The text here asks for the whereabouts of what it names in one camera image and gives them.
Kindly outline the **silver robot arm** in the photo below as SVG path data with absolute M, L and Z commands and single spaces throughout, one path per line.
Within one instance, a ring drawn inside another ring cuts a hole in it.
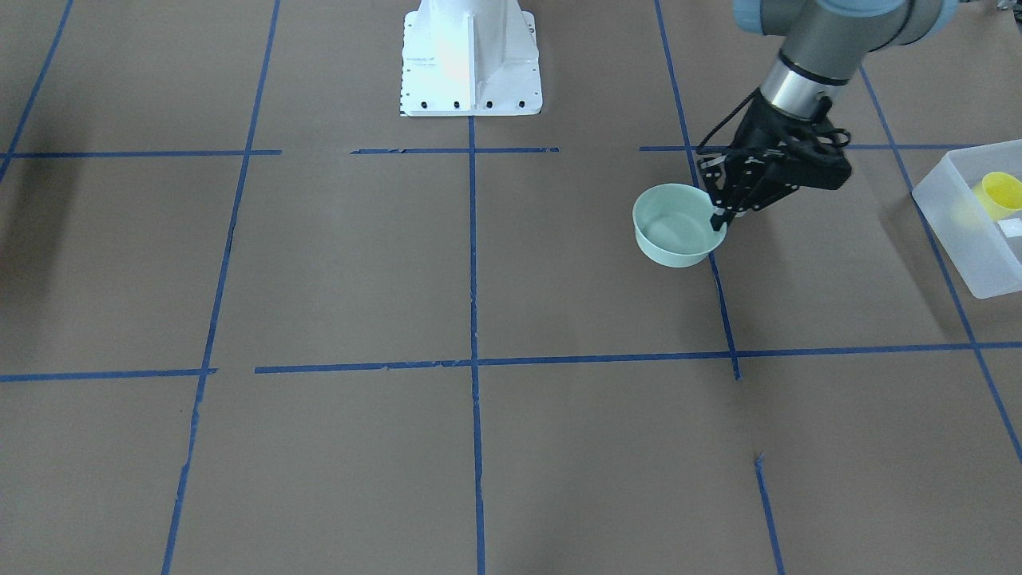
M 735 1 L 735 22 L 782 39 L 762 83 L 731 116 L 729 145 L 701 141 L 699 175 L 716 232 L 803 187 L 837 190 L 853 167 L 850 131 L 829 117 L 866 56 L 929 38 L 953 19 L 956 1 Z

